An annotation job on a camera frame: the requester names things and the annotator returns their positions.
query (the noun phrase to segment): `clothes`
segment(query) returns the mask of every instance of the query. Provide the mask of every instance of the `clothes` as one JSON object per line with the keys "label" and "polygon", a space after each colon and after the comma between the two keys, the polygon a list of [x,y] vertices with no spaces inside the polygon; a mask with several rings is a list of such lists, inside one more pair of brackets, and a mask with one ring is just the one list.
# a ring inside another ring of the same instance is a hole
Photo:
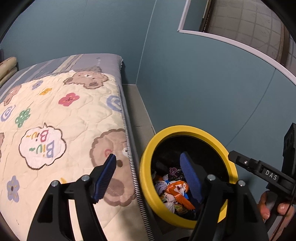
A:
{"label": "clothes", "polygon": [[152,180],[153,180],[156,176],[156,171],[154,171],[154,173],[151,176],[152,176]]}
{"label": "clothes", "polygon": [[163,176],[164,181],[168,181],[168,174]]}
{"label": "clothes", "polygon": [[172,194],[165,192],[164,196],[167,202],[175,202],[175,197]]}
{"label": "clothes", "polygon": [[171,213],[175,213],[175,204],[173,202],[166,202],[164,205],[169,209]]}
{"label": "clothes", "polygon": [[182,204],[188,210],[194,210],[195,207],[192,203],[184,197],[184,193],[189,190],[189,187],[184,181],[173,181],[170,182],[167,189],[165,190],[167,193],[172,194],[176,201]]}
{"label": "clothes", "polygon": [[179,203],[175,204],[175,210],[179,215],[188,213],[188,210]]}
{"label": "clothes", "polygon": [[167,188],[168,184],[165,181],[156,181],[154,187],[158,195],[161,195]]}
{"label": "clothes", "polygon": [[163,181],[163,177],[156,174],[155,177],[153,178],[153,182],[156,182],[156,181]]}
{"label": "clothes", "polygon": [[168,174],[168,179],[170,181],[185,181],[184,174],[182,172],[181,168],[177,167],[170,167],[169,168],[169,174]]}
{"label": "clothes", "polygon": [[165,198],[165,192],[164,193],[162,193],[161,195],[159,195],[159,198],[161,199],[161,201],[164,203],[164,202],[166,202],[166,198]]}

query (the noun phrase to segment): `teal wall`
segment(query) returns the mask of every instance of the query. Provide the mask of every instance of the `teal wall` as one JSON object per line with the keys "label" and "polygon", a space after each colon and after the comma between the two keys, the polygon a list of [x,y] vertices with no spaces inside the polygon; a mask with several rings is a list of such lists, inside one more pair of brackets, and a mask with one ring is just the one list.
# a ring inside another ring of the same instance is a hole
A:
{"label": "teal wall", "polygon": [[[158,132],[191,125],[228,151],[281,168],[283,138],[296,122],[296,87],[255,55],[214,39],[182,34],[185,0],[157,0],[137,86]],[[259,199],[266,183],[238,168]]]}
{"label": "teal wall", "polygon": [[207,0],[191,0],[184,30],[199,31],[206,5]]}
{"label": "teal wall", "polygon": [[0,47],[23,69],[80,53],[114,53],[135,83],[154,0],[35,0]]}

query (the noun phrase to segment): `cable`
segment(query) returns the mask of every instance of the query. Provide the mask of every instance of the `cable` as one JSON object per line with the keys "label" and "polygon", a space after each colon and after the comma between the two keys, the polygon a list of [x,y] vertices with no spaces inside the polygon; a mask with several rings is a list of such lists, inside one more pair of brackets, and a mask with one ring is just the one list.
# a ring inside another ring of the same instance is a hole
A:
{"label": "cable", "polygon": [[279,223],[279,225],[278,225],[278,227],[277,227],[277,229],[276,229],[276,231],[275,231],[275,233],[274,233],[274,235],[272,236],[272,239],[271,239],[270,241],[273,241],[273,239],[276,237],[276,235],[277,235],[277,233],[278,233],[278,231],[279,231],[281,225],[283,224],[283,221],[284,221],[285,217],[287,216],[287,214],[288,214],[288,212],[289,212],[289,210],[290,210],[290,207],[292,206],[292,204],[293,204],[293,202],[294,202],[294,198],[295,198],[295,196],[296,196],[296,184],[294,185],[293,198],[292,198],[292,200],[291,200],[291,202],[290,202],[290,204],[289,204],[289,207],[288,207],[288,209],[287,209],[285,215],[282,217],[282,219],[281,219],[281,221],[280,221],[280,223]]}

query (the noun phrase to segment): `screw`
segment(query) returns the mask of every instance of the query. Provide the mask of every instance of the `screw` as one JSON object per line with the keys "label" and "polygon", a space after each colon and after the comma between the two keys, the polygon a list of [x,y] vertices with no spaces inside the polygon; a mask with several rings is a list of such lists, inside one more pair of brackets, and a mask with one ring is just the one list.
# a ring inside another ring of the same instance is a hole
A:
{"label": "screw", "polygon": [[209,175],[207,176],[207,178],[208,178],[210,181],[213,181],[213,180],[216,179],[216,177],[215,177],[213,174],[209,174]]}
{"label": "screw", "polygon": [[56,187],[58,184],[59,184],[59,181],[57,181],[57,180],[52,181],[52,186],[53,187]]}
{"label": "screw", "polygon": [[246,185],[246,183],[243,180],[239,180],[237,182],[241,187],[244,187]]}
{"label": "screw", "polygon": [[84,181],[84,182],[88,181],[89,180],[89,175],[83,175],[81,177],[81,180]]}

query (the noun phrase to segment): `blanket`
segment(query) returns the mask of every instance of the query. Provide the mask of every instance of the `blanket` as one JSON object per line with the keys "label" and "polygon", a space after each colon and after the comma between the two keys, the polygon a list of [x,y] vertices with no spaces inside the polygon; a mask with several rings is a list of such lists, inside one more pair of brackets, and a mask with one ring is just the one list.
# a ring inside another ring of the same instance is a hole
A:
{"label": "blanket", "polygon": [[[148,240],[126,148],[118,87],[98,69],[45,76],[11,89],[0,104],[0,211],[21,241],[53,180],[76,181],[102,165],[117,167],[95,207],[108,240]],[[70,216],[82,240],[74,201]]]}

